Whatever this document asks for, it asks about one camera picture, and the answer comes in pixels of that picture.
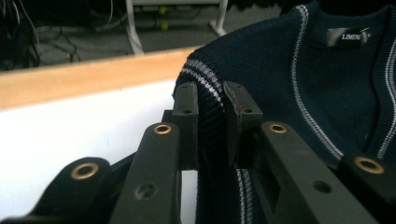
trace sweater neckline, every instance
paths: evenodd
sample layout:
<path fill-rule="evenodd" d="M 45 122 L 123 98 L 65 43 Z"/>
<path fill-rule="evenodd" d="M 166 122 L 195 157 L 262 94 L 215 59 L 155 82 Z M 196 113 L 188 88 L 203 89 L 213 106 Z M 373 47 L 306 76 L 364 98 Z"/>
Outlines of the sweater neckline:
<path fill-rule="evenodd" d="M 297 7 L 301 16 L 301 26 L 292 53 L 290 68 L 291 84 L 296 104 L 304 120 L 315 133 L 319 141 L 332 154 L 333 160 L 327 161 L 335 166 L 346 153 L 353 150 L 363 150 L 383 159 L 389 143 L 396 135 L 396 90 L 394 88 L 393 64 L 396 57 L 396 19 L 394 6 L 385 6 L 370 15 L 359 17 L 333 16 L 320 10 L 318 3 Z M 342 136 L 332 134 L 334 130 L 320 121 L 320 109 L 316 110 L 307 103 L 304 89 L 301 88 L 300 74 L 309 62 L 304 61 L 306 48 L 328 48 L 326 30 L 350 26 L 356 29 L 371 29 L 367 45 L 379 45 L 379 52 L 375 57 L 374 77 L 375 90 L 379 100 L 378 119 L 375 122 L 374 133 L 367 148 L 353 148 L 351 145 L 340 144 L 345 142 Z"/>

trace screw hole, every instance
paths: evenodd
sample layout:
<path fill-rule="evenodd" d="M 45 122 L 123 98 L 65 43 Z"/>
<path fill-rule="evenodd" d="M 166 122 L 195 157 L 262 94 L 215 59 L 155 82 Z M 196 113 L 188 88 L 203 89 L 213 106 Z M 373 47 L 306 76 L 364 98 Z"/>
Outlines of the screw hole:
<path fill-rule="evenodd" d="M 82 180 L 90 178 L 95 175 L 99 170 L 99 166 L 96 163 L 88 162 L 83 163 L 73 169 L 71 176 L 73 179 Z"/>
<path fill-rule="evenodd" d="M 183 114 L 190 114 L 190 113 L 192 113 L 192 111 L 190 111 L 190 110 L 188 110 L 188 109 L 185 109 L 185 110 L 183 110 L 182 112 L 183 112 Z"/>
<path fill-rule="evenodd" d="M 171 126 L 166 125 L 166 124 L 161 124 L 154 128 L 154 132 L 157 134 L 170 133 L 171 130 L 172 130 Z"/>
<path fill-rule="evenodd" d="M 138 200 L 146 200 L 154 196 L 156 192 L 154 185 L 147 184 L 139 187 L 135 192 L 135 196 Z"/>
<path fill-rule="evenodd" d="M 332 187 L 330 187 L 327 183 L 323 181 L 315 181 L 314 182 L 314 189 L 321 193 L 330 193 L 332 192 Z"/>
<path fill-rule="evenodd" d="M 288 131 L 288 129 L 285 126 L 280 124 L 272 124 L 270 125 L 269 129 L 273 133 L 285 133 Z"/>
<path fill-rule="evenodd" d="M 385 172 L 385 169 L 381 164 L 369 158 L 357 157 L 355 158 L 354 162 L 355 165 L 361 168 L 363 171 L 373 175 L 381 175 Z"/>

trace ribbed knit fabric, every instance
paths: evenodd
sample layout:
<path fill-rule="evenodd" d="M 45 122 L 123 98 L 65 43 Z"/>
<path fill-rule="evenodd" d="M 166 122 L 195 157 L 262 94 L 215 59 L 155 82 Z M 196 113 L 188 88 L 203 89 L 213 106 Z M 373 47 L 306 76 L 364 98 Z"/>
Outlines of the ribbed knit fabric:
<path fill-rule="evenodd" d="M 197 224 L 265 223 L 249 170 L 228 166 L 225 80 L 244 85 L 264 120 L 292 126 L 330 167 L 353 151 L 396 169 L 395 9 L 343 17 L 317 2 L 196 50 L 177 85 L 199 97 Z M 361 47 L 328 47 L 328 29 L 364 31 Z"/>

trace white surface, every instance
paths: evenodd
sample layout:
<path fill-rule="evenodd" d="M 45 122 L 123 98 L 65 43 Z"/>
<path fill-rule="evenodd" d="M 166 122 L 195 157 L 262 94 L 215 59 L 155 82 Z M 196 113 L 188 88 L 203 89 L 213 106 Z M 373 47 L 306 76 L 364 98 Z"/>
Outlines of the white surface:
<path fill-rule="evenodd" d="M 71 161 L 110 163 L 135 152 L 146 128 L 172 109 L 174 80 L 0 111 L 0 220 L 31 211 Z M 183 172 L 182 221 L 193 223 L 196 173 Z"/>

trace brass grommet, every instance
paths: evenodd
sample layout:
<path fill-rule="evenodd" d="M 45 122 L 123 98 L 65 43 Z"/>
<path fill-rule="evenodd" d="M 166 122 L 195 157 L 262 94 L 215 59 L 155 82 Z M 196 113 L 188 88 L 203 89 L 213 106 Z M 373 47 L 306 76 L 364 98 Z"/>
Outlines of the brass grommet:
<path fill-rule="evenodd" d="M 269 129 L 273 133 L 285 133 L 288 131 L 288 129 L 281 124 L 271 124 Z"/>
<path fill-rule="evenodd" d="M 369 158 L 356 157 L 354 162 L 355 165 L 361 168 L 363 171 L 373 175 L 381 175 L 385 172 L 385 169 L 381 164 Z"/>
<path fill-rule="evenodd" d="M 76 180 L 87 179 L 95 175 L 98 170 L 99 166 L 96 163 L 87 162 L 74 168 L 71 176 L 73 179 Z"/>
<path fill-rule="evenodd" d="M 171 126 L 167 124 L 161 124 L 154 128 L 154 132 L 157 134 L 167 134 L 172 130 Z"/>

